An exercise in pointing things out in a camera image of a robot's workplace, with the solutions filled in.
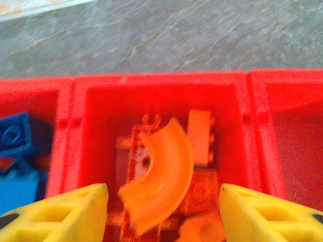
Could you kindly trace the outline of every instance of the red storage container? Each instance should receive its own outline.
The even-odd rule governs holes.
[[[116,149],[117,137],[130,136],[131,126],[147,113],[159,114],[163,124],[175,116],[186,128],[193,108],[211,110],[216,119],[214,166],[219,185],[262,191],[246,74],[227,72],[78,77],[68,155],[64,164],[51,167],[61,179],[49,184],[47,196],[106,183],[108,210],[122,211],[117,191],[126,182],[129,153]]]
[[[265,192],[323,210],[323,70],[255,70],[253,96]]]
[[[67,151],[72,83],[72,77],[0,81],[0,118],[27,111],[53,127],[51,155],[38,157],[36,162],[39,168],[47,170],[51,163],[49,186],[56,194],[60,192],[56,185],[63,178],[58,171],[63,166]]]

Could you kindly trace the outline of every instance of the gray countertop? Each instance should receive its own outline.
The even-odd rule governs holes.
[[[323,67],[322,0],[100,0],[0,23],[0,77]]]

